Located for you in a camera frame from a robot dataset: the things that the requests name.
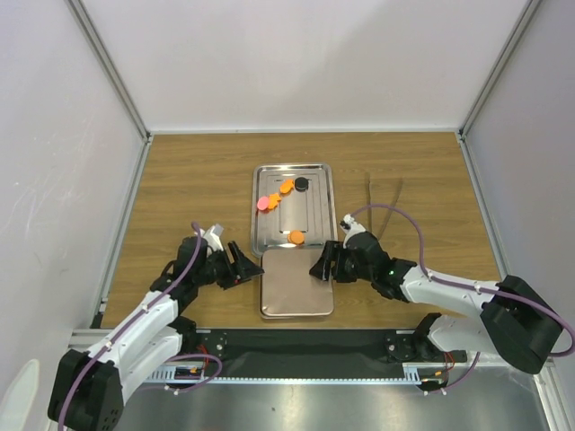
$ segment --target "wooden table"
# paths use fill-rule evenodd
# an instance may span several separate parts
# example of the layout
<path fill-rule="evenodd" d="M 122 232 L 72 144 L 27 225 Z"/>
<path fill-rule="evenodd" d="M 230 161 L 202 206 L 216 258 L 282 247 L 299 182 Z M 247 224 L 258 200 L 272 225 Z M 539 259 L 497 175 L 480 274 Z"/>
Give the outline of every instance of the wooden table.
<path fill-rule="evenodd" d="M 174 259 L 190 221 L 225 227 L 224 240 L 251 255 L 252 176 L 265 163 L 323 162 L 332 167 L 338 220 L 367 203 L 390 202 L 403 179 L 398 207 L 424 232 L 426 264 L 477 279 L 499 279 L 456 137 L 451 133 L 338 133 L 156 136 L 139 187 L 103 318 L 113 327 L 142 300 Z M 373 213 L 374 230 L 385 210 Z M 364 214 L 361 223 L 367 222 Z M 382 238 L 391 256 L 417 259 L 411 225 L 393 214 Z M 335 311 L 321 320 L 266 321 L 257 282 L 221 290 L 205 286 L 185 316 L 202 327 L 412 328 L 425 304 L 389 301 L 368 283 L 335 285 Z"/>

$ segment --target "orange disc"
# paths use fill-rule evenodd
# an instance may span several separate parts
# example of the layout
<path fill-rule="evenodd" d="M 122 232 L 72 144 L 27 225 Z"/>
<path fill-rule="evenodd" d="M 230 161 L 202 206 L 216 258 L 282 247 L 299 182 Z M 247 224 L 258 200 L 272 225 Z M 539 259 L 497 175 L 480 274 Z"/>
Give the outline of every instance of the orange disc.
<path fill-rule="evenodd" d="M 273 193 L 270 195 L 270 202 L 268 204 L 268 209 L 274 209 L 275 207 L 277 207 L 279 205 L 279 201 L 281 200 L 281 197 L 279 196 L 278 193 Z"/>
<path fill-rule="evenodd" d="M 302 245 L 305 242 L 305 236 L 304 233 L 300 231 L 291 231 L 291 233 L 287 236 L 287 240 L 292 244 Z"/>
<path fill-rule="evenodd" d="M 279 186 L 279 192 L 282 195 L 288 194 L 294 188 L 294 181 L 293 180 L 285 180 Z"/>

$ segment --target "white panel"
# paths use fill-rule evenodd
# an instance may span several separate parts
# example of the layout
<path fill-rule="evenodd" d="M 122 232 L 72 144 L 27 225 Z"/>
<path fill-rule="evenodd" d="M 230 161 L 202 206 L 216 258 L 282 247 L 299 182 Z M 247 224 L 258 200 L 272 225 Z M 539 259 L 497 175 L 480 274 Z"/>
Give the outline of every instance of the white panel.
<path fill-rule="evenodd" d="M 510 270 L 525 278 L 571 324 L 575 324 L 573 16 L 572 0 L 543 3 L 468 139 Z M 557 362 L 573 406 L 575 357 Z"/>
<path fill-rule="evenodd" d="M 0 396 L 39 359 L 25 429 L 44 429 L 142 147 L 63 0 L 0 5 L 0 139 Z"/>
<path fill-rule="evenodd" d="M 526 0 L 85 0 L 153 130 L 458 128 Z"/>

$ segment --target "stainless steel tray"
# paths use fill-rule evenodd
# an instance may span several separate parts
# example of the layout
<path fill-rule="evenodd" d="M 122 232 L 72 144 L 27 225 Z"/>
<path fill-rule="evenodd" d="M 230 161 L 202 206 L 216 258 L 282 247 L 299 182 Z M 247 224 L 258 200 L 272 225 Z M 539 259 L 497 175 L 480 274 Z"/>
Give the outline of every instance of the stainless steel tray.
<path fill-rule="evenodd" d="M 261 257 L 266 271 L 261 281 L 261 316 L 264 319 L 319 317 L 333 312 L 332 280 L 320 281 L 309 268 L 321 249 L 274 249 Z"/>
<path fill-rule="evenodd" d="M 282 197 L 279 207 L 258 213 L 256 203 L 262 196 L 279 192 L 288 178 L 305 177 L 306 191 L 292 190 Z M 332 170 L 324 163 L 266 164 L 253 172 L 252 252 L 261 255 L 269 249 L 295 247 L 288 234 L 298 230 L 305 235 L 303 247 L 321 247 L 337 238 Z"/>

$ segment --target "purple cable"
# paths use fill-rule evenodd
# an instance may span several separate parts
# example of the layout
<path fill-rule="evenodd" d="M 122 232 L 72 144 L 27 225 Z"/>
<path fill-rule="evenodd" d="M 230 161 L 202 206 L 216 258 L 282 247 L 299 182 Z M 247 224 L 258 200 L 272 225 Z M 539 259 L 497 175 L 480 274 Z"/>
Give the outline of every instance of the purple cable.
<path fill-rule="evenodd" d="M 459 287 L 461 289 L 475 291 L 475 286 L 473 286 L 473 285 L 467 285 L 465 283 L 457 283 L 455 281 L 445 280 L 443 278 L 435 277 L 433 275 L 431 275 L 431 277 L 429 276 L 429 272 L 428 272 L 427 268 L 425 267 L 425 262 L 423 260 L 423 249 L 424 249 L 423 232 L 421 231 L 421 228 L 417 224 L 417 222 L 409 214 L 407 214 L 405 211 L 403 211 L 399 208 L 396 208 L 396 207 L 392 207 L 390 205 L 386 205 L 386 204 L 370 204 L 370 205 L 366 205 L 366 206 L 358 209 L 357 211 L 354 211 L 353 213 L 351 213 L 351 216 L 355 217 L 357 214 L 359 214 L 359 213 L 361 213 L 361 212 L 363 212 L 363 211 L 365 211 L 371 207 L 387 208 L 391 211 L 399 213 L 402 216 L 404 216 L 405 218 L 407 218 L 410 221 L 410 223 L 413 225 L 413 227 L 415 227 L 415 230 L 417 231 L 417 235 L 420 239 L 420 269 L 421 269 L 421 272 L 423 273 L 423 275 L 425 277 L 428 277 L 430 280 L 437 281 L 438 283 L 441 283 L 442 285 Z M 507 299 L 510 299 L 513 301 L 517 301 L 518 303 L 524 303 L 524 304 L 538 310 L 539 312 L 542 312 L 543 314 L 547 315 L 548 317 L 551 317 L 564 330 L 567 330 L 567 332 L 569 332 L 569 335 L 571 337 L 571 346 L 568 349 L 563 350 L 562 352 L 550 353 L 549 356 L 551 356 L 551 357 L 563 357 L 563 356 L 571 355 L 573 352 L 575 352 L 575 329 L 573 329 L 572 326 L 566 320 L 564 320 L 560 315 L 558 315 L 556 312 L 553 312 L 553 311 L 549 310 L 548 308 L 543 307 L 541 304 L 536 303 L 535 301 L 532 301 L 530 299 L 524 298 L 524 297 L 519 296 L 519 295 L 513 295 L 513 294 L 509 294 L 507 292 L 502 292 L 500 290 L 489 289 L 487 287 L 480 287 L 479 291 L 482 293 L 485 293 L 485 294 L 496 295 L 496 296 L 500 296 L 502 298 L 507 298 Z"/>
<path fill-rule="evenodd" d="M 190 391 L 195 391 L 196 389 L 199 389 L 202 386 L 205 386 L 206 384 L 210 383 L 212 380 L 214 380 L 216 377 L 218 377 L 222 373 L 222 369 L 224 368 L 224 364 L 222 364 L 221 359 L 217 356 L 206 354 L 206 353 L 192 353 L 189 355 L 173 356 L 165 362 L 173 362 L 173 361 L 181 361 L 183 359 L 197 359 L 197 358 L 209 359 L 209 360 L 216 362 L 217 363 L 216 372 L 213 373 L 212 375 L 210 375 L 206 380 L 202 380 L 199 383 L 194 383 L 194 385 L 191 386 L 190 388 L 179 389 L 178 393 L 186 393 L 186 392 L 190 392 Z M 151 390 L 151 389 L 164 389 L 164 387 L 154 385 L 154 386 L 149 386 L 149 387 L 145 388 L 144 391 Z"/>
<path fill-rule="evenodd" d="M 199 225 L 196 222 L 192 222 L 191 227 L 193 228 L 194 231 L 196 231 L 196 236 L 200 240 L 201 239 L 201 230 L 199 229 Z M 198 257 L 200 244 L 201 244 L 201 241 L 196 241 L 196 248 L 194 249 L 194 252 L 191 255 L 191 259 L 188 262 L 188 265 L 186 265 L 186 268 L 184 268 L 184 270 L 181 272 L 181 274 L 172 282 L 172 284 L 167 289 L 165 289 L 162 292 L 161 295 L 158 295 L 155 299 L 153 299 L 152 301 L 150 301 L 146 305 L 148 309 L 153 307 L 154 305 L 156 305 L 158 303 L 158 301 L 160 301 L 162 298 L 164 298 L 166 295 L 168 295 L 177 285 L 180 284 L 180 282 L 183 280 L 183 278 L 186 277 L 186 275 L 190 271 L 192 265 L 196 261 L 196 258 Z M 111 344 L 113 345 L 116 341 L 118 341 L 118 339 L 144 314 L 146 314 L 146 312 L 144 310 L 140 310 L 138 313 L 134 314 L 134 316 L 129 321 L 127 321 L 118 330 L 116 335 L 110 339 Z M 60 410 L 60 414 L 58 415 L 57 431 L 64 431 L 64 419 L 66 418 L 66 413 L 68 412 L 68 409 L 70 408 L 70 403 L 72 402 L 72 398 L 74 398 L 74 394 L 78 390 L 78 387 L 80 386 L 80 382 L 82 381 L 82 379 L 85 378 L 85 376 L 88 374 L 88 371 L 90 371 L 90 369 L 94 366 L 94 364 L 96 362 L 98 362 L 98 359 L 100 359 L 102 357 L 102 355 L 104 353 L 106 353 L 107 350 L 108 350 L 107 347 L 105 347 L 105 346 L 102 347 L 100 349 L 100 351 L 98 351 L 98 353 L 96 353 L 94 355 L 94 357 L 92 359 L 90 359 L 90 361 L 88 361 L 88 363 L 80 371 L 80 373 L 78 373 L 78 376 L 75 378 L 74 382 L 72 383 L 72 386 L 70 386 L 70 390 L 68 391 L 68 394 L 67 394 L 66 398 L 64 399 L 64 404 L 62 405 L 62 409 Z"/>

